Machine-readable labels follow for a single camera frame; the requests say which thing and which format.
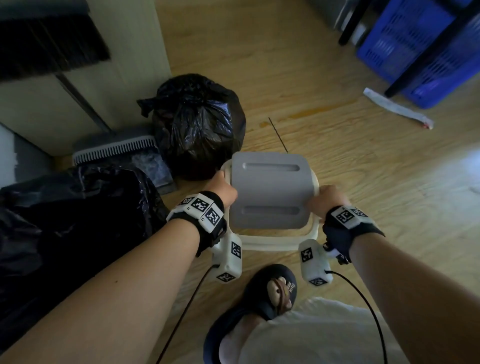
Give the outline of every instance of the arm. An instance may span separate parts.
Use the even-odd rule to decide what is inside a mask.
[[[309,202],[325,219],[351,205],[334,186]],[[411,363],[466,363],[478,357],[480,299],[380,234],[360,235],[349,250],[358,274]]]
[[[222,172],[205,189],[225,206],[237,198]],[[193,224],[169,221],[55,307],[0,357],[0,364],[146,362],[199,241]]]

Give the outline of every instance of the navy blue slipper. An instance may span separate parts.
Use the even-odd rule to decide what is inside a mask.
[[[260,269],[248,282],[238,304],[221,315],[208,331],[204,363],[220,364],[220,342],[243,316],[254,313],[264,320],[272,320],[289,311],[296,297],[297,280],[290,269],[282,264]]]

